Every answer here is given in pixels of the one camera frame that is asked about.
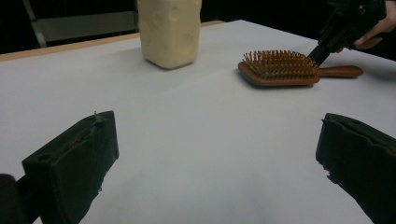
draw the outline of hand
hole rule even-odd
[[[396,28],[396,1],[386,1],[387,17],[379,21],[369,32],[355,41],[357,49],[370,49],[382,41],[382,37],[375,37],[380,33],[390,33]]]

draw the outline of wooden hairbrush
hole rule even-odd
[[[256,86],[313,85],[321,77],[358,77],[363,71],[353,65],[319,68],[302,53],[261,50],[244,54],[238,64],[243,77]]]

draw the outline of plastic bottle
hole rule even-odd
[[[196,59],[202,0],[138,0],[137,5],[146,59],[168,69]]]

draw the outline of table edge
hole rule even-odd
[[[201,27],[221,24],[224,22],[225,21],[205,21],[205,22],[201,23]],[[21,59],[21,58],[27,58],[27,57],[34,57],[34,56],[38,56],[38,55],[46,55],[46,54],[57,53],[57,52],[62,52],[62,51],[67,51],[67,50],[72,50],[72,49],[83,49],[83,48],[104,45],[104,44],[108,44],[108,43],[113,43],[113,42],[117,42],[117,41],[128,40],[128,39],[133,39],[133,38],[138,38],[138,37],[140,37],[139,33],[130,34],[130,35],[118,35],[118,36],[112,36],[112,37],[108,37],[108,38],[101,38],[101,39],[77,42],[77,43],[72,43],[72,44],[44,48],[44,49],[29,49],[29,50],[23,50],[23,51],[18,51],[18,52],[11,52],[11,53],[6,53],[6,54],[0,54],[0,62]]]

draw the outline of table surface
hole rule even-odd
[[[0,171],[21,178],[24,158],[113,110],[120,158],[81,223],[371,223],[315,152],[326,113],[396,136],[395,62],[346,49],[322,66],[361,77],[299,88],[253,88],[237,69],[249,51],[316,44],[233,21],[203,27],[196,61],[175,70],[146,61],[139,38],[3,57]]]

